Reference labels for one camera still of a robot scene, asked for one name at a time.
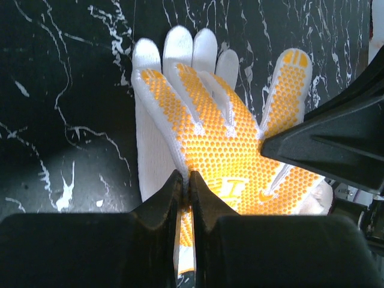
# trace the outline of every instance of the printed logo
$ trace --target printed logo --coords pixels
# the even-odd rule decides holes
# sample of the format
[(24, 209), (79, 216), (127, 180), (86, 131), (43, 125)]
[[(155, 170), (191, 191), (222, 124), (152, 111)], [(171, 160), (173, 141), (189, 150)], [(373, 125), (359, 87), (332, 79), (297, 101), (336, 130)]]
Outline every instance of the printed logo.
[(259, 191), (259, 201), (261, 202), (261, 204), (263, 202), (267, 202), (267, 201), (272, 200), (274, 197), (275, 197), (275, 194), (273, 194), (273, 193), (272, 194), (266, 194), (265, 190)]
[(247, 178), (223, 177), (223, 184), (218, 196), (228, 206), (237, 211), (241, 201), (241, 194), (249, 181)]

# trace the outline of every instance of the white glove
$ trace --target white glove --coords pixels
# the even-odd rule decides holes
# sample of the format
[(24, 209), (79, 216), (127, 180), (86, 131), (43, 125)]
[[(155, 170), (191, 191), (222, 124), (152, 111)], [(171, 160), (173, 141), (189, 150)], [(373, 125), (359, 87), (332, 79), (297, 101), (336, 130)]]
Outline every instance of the white glove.
[[(233, 92), (236, 53), (223, 52), (217, 65), (216, 57), (210, 30), (201, 30), (192, 41), (177, 26), (167, 35), (161, 74), (156, 45), (148, 39), (137, 43), (131, 79), (143, 200), (177, 167), (185, 187), (189, 172), (198, 170), (212, 192), (241, 214), (328, 213), (332, 190), (323, 177), (259, 153), (265, 137), (302, 122), (312, 73), (309, 57), (298, 49), (279, 57), (260, 126)], [(193, 268), (188, 212), (181, 233), (179, 272)]]

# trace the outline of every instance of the table surface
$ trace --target table surface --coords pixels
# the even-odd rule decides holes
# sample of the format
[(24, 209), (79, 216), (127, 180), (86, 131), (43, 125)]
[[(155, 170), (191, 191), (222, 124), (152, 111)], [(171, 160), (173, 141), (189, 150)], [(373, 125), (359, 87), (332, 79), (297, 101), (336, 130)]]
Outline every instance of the table surface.
[(131, 56), (141, 37), (209, 27), (237, 52), (236, 92), (260, 119), (274, 64), (313, 61), (307, 111), (367, 65), (359, 0), (4, 0), (0, 10), (0, 221), (18, 212), (122, 212), (141, 203)]

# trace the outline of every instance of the glove finger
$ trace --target glove finger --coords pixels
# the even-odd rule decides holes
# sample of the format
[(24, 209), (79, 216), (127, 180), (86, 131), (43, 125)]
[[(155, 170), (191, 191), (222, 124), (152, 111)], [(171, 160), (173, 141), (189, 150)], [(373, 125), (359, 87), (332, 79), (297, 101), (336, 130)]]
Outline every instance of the glove finger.
[(227, 136), (236, 137), (236, 125), (241, 122), (246, 123), (245, 126), (249, 128), (255, 128), (253, 131), (256, 135), (251, 137), (257, 137), (259, 127), (256, 120), (230, 86), (222, 78), (205, 71), (199, 72), (198, 75), (207, 89), (214, 92), (214, 100), (218, 107), (223, 107), (220, 110), (224, 116)]
[(332, 187), (323, 180), (303, 201), (299, 214), (327, 215), (332, 206), (333, 198)]
[(239, 58), (235, 51), (229, 49), (220, 54), (215, 74), (223, 78), (232, 90), (235, 89), (239, 74)]
[(160, 72), (151, 69), (134, 70), (131, 81), (135, 94), (164, 136), (173, 161), (183, 176), (184, 188), (187, 187), (188, 168), (180, 135), (197, 135), (202, 130), (198, 117), (192, 116), (191, 110)]
[(288, 49), (280, 55), (260, 125), (265, 137), (303, 121), (311, 78), (312, 64), (305, 52)]
[(174, 63), (192, 65), (192, 52), (193, 41), (189, 31), (180, 25), (173, 27), (167, 34), (163, 51), (163, 74), (168, 80)]
[(196, 71), (215, 73), (216, 57), (216, 36), (211, 30), (203, 28), (193, 40), (192, 67)]
[[(140, 39), (133, 50), (132, 65), (133, 69), (160, 71), (160, 54), (155, 43)], [(176, 167), (164, 137), (136, 93), (135, 118), (139, 187), (145, 201), (164, 185)]]
[(218, 127), (224, 125), (217, 104), (195, 69), (184, 64), (174, 64), (170, 69), (170, 82), (189, 108), (195, 122), (202, 125), (201, 131), (195, 131), (196, 135), (203, 134), (205, 128), (212, 129), (209, 127), (211, 124)]

